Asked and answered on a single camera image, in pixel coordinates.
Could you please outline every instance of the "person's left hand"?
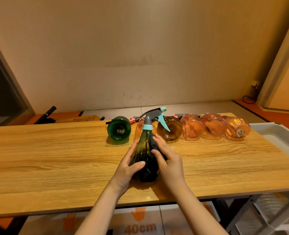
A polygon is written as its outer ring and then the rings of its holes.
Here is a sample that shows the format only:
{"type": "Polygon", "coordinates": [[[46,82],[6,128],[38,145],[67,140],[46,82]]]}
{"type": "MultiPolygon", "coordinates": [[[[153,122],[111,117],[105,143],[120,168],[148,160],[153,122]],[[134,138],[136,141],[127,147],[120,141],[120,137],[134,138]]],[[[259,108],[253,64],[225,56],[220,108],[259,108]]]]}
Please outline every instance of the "person's left hand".
{"type": "Polygon", "coordinates": [[[112,179],[109,181],[108,186],[115,189],[119,196],[127,190],[129,182],[133,174],[141,170],[145,166],[145,162],[136,162],[135,164],[128,166],[131,158],[133,157],[134,151],[137,147],[139,140],[136,140],[131,148],[127,151],[119,166],[116,169],[112,179]]]}

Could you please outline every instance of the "table top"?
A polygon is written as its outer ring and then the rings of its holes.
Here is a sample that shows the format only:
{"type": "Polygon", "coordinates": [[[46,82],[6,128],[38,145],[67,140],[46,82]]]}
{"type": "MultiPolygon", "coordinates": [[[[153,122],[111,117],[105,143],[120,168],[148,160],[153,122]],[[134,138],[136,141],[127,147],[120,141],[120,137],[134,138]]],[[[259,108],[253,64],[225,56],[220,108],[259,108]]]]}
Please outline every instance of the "table top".
{"type": "MultiPolygon", "coordinates": [[[[115,144],[105,121],[0,127],[0,217],[93,206],[135,128],[115,144]]],[[[289,190],[289,157],[254,130],[240,140],[204,135],[170,146],[182,155],[186,182],[198,198],[289,190]]],[[[118,206],[169,201],[161,181],[132,181],[118,206]]]]}

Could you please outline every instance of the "power cord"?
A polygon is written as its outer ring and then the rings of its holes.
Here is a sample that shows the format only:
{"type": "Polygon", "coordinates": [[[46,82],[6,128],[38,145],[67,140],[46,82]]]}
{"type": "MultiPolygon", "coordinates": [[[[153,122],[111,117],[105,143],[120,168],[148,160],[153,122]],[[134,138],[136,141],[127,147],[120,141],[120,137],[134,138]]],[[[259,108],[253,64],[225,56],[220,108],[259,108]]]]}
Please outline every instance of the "power cord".
{"type": "Polygon", "coordinates": [[[258,85],[256,84],[255,86],[251,85],[252,86],[252,91],[254,92],[254,96],[251,97],[251,96],[248,96],[248,95],[244,95],[242,100],[243,102],[245,102],[246,104],[254,104],[257,102],[257,99],[258,99],[258,95],[257,95],[257,91],[258,91],[258,85]],[[245,97],[248,97],[249,99],[253,100],[253,102],[246,102],[244,100],[245,97]]]}

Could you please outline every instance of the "wall outlet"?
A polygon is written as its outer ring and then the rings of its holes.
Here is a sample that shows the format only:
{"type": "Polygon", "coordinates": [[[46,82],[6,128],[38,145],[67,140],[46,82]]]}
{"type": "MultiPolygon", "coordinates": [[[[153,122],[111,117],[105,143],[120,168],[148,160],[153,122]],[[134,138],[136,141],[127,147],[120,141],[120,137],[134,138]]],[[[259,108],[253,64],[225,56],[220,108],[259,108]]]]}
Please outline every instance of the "wall outlet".
{"type": "Polygon", "coordinates": [[[251,85],[258,87],[260,85],[260,81],[252,81],[251,85]]]}

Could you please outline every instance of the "light blue trigger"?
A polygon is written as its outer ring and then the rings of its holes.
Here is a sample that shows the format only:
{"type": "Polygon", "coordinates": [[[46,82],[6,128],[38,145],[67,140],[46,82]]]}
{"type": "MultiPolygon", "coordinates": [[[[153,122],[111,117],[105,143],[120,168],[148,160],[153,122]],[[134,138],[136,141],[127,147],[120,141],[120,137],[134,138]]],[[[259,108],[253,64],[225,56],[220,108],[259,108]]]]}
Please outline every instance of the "light blue trigger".
{"type": "Polygon", "coordinates": [[[166,125],[166,122],[164,121],[164,118],[163,118],[163,114],[162,114],[162,113],[159,115],[158,121],[162,124],[162,126],[163,126],[168,132],[170,132],[170,129],[168,128],[168,126],[166,125]]]}

